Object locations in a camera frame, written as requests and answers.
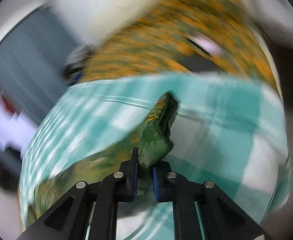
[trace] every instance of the yellow and green fabric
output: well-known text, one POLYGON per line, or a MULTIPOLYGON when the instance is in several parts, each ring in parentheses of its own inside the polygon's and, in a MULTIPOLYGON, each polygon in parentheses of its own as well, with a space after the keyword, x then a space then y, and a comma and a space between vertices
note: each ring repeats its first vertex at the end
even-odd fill
POLYGON ((87 64, 81 82, 151 73, 188 72, 179 63, 196 53, 223 72, 258 78, 276 89, 269 62, 240 0, 160 0, 144 17, 103 44, 87 64), (207 55, 186 38, 201 33, 224 51, 207 55))
POLYGON ((34 203, 28 209, 28 226, 47 211, 78 181, 88 184, 102 181, 119 170, 123 161, 131 158, 134 147, 139 148, 138 195, 151 183, 147 169, 164 158, 173 147, 169 140, 170 128, 177 114, 177 101, 164 93, 146 119, 123 140, 104 151, 86 157, 54 178, 45 179, 34 191, 34 203))

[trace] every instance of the bolt head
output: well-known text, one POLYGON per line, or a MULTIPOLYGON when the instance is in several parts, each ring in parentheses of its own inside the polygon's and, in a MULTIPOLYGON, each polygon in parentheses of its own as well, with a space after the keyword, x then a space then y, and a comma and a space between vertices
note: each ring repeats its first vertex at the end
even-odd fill
POLYGON ((173 171, 170 171, 170 172, 168 173, 167 177, 168 177, 169 179, 175 179, 175 178, 176 178, 176 173, 173 172, 173 171))
POLYGON ((86 183, 84 181, 79 181, 77 184, 76 184, 76 187, 77 188, 84 188, 86 186, 86 183))
POLYGON ((214 184, 214 182, 208 180, 208 181, 205 182, 204 185, 207 188, 213 188, 215 184, 214 184))
POLYGON ((113 176, 115 177, 115 178, 117 178, 117 179, 120 179, 120 178, 122 178, 123 177, 123 172, 121 172, 121 171, 117 171, 117 172, 115 172, 114 174, 113 174, 113 176))

